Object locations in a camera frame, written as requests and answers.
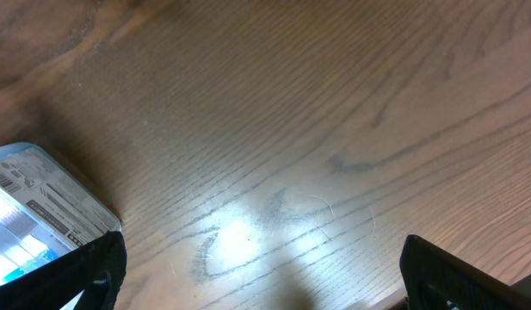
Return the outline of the white Panadol box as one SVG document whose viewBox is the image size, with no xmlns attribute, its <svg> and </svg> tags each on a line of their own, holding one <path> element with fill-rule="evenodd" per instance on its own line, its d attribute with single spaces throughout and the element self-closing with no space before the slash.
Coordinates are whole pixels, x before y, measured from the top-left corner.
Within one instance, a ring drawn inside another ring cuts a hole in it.
<svg viewBox="0 0 531 310">
<path fill-rule="evenodd" d="M 71 250 L 42 222 L 0 190 L 0 286 Z"/>
</svg>

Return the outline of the blue cooling patch box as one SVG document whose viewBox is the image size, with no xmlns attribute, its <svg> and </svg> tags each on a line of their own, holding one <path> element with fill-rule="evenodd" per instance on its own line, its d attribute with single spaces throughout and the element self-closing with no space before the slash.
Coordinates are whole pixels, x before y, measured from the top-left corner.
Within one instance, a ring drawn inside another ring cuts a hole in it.
<svg viewBox="0 0 531 310">
<path fill-rule="evenodd" d="M 36 145 L 0 147 L 0 188 L 72 250 L 121 230 L 118 218 Z"/>
</svg>

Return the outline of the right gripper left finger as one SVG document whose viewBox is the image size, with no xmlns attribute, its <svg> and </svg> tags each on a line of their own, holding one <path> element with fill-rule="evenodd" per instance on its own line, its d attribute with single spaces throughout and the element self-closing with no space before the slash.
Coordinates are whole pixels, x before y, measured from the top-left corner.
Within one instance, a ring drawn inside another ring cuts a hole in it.
<svg viewBox="0 0 531 310">
<path fill-rule="evenodd" d="M 121 232 L 107 232 L 44 266 L 0 286 L 0 309 L 114 308 L 127 273 Z"/>
</svg>

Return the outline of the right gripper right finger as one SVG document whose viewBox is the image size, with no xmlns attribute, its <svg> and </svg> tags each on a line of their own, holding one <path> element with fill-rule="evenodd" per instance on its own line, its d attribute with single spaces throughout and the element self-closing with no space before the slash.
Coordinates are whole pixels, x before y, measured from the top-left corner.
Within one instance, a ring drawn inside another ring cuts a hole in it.
<svg viewBox="0 0 531 310">
<path fill-rule="evenodd" d="M 411 310 L 531 309 L 531 275 L 510 286 L 418 235 L 406 237 L 399 268 Z"/>
</svg>

